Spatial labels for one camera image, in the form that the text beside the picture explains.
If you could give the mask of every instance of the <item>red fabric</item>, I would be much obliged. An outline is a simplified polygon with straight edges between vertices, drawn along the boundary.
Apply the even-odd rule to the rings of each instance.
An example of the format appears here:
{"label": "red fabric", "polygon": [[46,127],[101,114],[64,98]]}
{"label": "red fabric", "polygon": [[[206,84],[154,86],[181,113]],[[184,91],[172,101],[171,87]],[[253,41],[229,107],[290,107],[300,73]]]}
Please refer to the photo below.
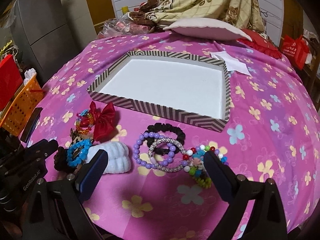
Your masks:
{"label": "red fabric", "polygon": [[257,51],[260,51],[261,53],[264,53],[275,59],[282,58],[281,52],[279,52],[278,48],[275,47],[269,41],[265,40],[263,37],[261,37],[259,33],[248,29],[242,29],[242,31],[249,35],[252,41],[249,41],[245,38],[238,39],[238,41],[244,43],[250,48],[256,49]]}
{"label": "red fabric", "polygon": [[7,55],[0,63],[0,110],[4,109],[23,80],[12,55]]}
{"label": "red fabric", "polygon": [[290,63],[300,70],[303,69],[308,53],[310,52],[307,44],[302,39],[302,35],[296,40],[286,35],[281,51],[287,56]]}
{"label": "red fabric", "polygon": [[94,118],[94,131],[93,139],[95,141],[100,141],[103,138],[107,137],[115,128],[114,120],[116,111],[113,106],[113,103],[110,102],[106,107],[100,112],[95,102],[91,102],[89,112],[93,115]]}

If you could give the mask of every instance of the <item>blue gripper pad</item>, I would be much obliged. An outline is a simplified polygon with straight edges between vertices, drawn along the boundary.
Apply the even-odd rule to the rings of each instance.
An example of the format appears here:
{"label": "blue gripper pad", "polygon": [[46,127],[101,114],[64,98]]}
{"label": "blue gripper pad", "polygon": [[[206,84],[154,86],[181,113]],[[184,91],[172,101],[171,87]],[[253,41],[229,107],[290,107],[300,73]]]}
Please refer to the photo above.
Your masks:
{"label": "blue gripper pad", "polygon": [[92,160],[80,169],[82,174],[79,174],[75,181],[80,203],[91,197],[107,165],[108,153],[105,150],[99,150]]}
{"label": "blue gripper pad", "polygon": [[236,193],[236,175],[212,151],[204,154],[204,167],[223,201],[232,203]]}

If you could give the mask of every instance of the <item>red pillow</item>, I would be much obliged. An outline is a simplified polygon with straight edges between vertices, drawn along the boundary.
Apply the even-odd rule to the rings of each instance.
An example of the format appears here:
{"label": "red pillow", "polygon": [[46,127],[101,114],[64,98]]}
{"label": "red pillow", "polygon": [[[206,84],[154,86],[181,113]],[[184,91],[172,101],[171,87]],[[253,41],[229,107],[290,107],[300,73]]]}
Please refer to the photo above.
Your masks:
{"label": "red pillow", "polygon": [[275,47],[272,43],[265,40],[263,37],[259,35],[259,33],[248,30],[248,29],[242,29],[244,33],[249,35],[252,39],[252,41],[249,41],[247,39],[241,38],[238,39],[238,41],[244,43],[245,45],[249,46],[250,48],[256,49],[257,51],[260,51],[270,57],[273,57],[275,59],[282,58],[281,52],[278,50],[277,47]]}

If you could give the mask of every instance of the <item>white scrunchie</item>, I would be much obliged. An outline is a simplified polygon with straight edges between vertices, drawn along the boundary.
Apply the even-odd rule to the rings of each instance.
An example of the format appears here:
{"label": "white scrunchie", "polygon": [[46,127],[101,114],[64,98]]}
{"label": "white scrunchie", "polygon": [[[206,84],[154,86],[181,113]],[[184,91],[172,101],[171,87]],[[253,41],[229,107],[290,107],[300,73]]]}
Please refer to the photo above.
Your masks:
{"label": "white scrunchie", "polygon": [[100,149],[105,150],[108,153],[109,159],[103,174],[124,173],[130,170],[131,160],[129,158],[129,149],[122,142],[106,142],[90,147],[85,162],[88,163],[91,161]]}

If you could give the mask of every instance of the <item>floral blanket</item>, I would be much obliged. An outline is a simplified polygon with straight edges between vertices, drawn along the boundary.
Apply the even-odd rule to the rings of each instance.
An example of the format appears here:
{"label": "floral blanket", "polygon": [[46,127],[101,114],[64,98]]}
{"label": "floral blanket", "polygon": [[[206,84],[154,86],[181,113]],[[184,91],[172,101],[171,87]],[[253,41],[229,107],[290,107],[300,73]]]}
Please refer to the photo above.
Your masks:
{"label": "floral blanket", "polygon": [[[280,191],[288,230],[310,216],[320,196],[316,183],[318,114],[285,57],[275,60],[238,42],[223,44],[171,32],[93,41],[46,84],[47,94],[39,104],[43,111],[29,145],[53,138],[68,147],[76,113],[87,109],[91,102],[87,87],[129,50],[175,51],[208,57],[210,52],[225,50],[244,62],[252,76],[229,73],[230,121],[222,133],[116,107],[118,118],[112,141],[121,141],[132,149],[139,134],[150,124],[179,126],[186,134],[186,149],[200,144],[214,146],[228,157],[236,174],[261,182],[272,177]],[[147,146],[141,147],[142,159],[147,159],[147,150]],[[172,165],[181,159],[177,155],[174,160]],[[53,156],[46,165],[46,179],[57,179]],[[94,223],[129,240],[206,239],[227,206],[214,186],[201,189],[184,171],[167,174],[135,162],[128,173],[103,175],[91,199],[84,203]],[[235,239],[242,235],[251,208],[250,203]]]}
{"label": "floral blanket", "polygon": [[139,25],[166,26],[183,18],[207,17],[264,31],[258,0],[148,0],[129,15]]}

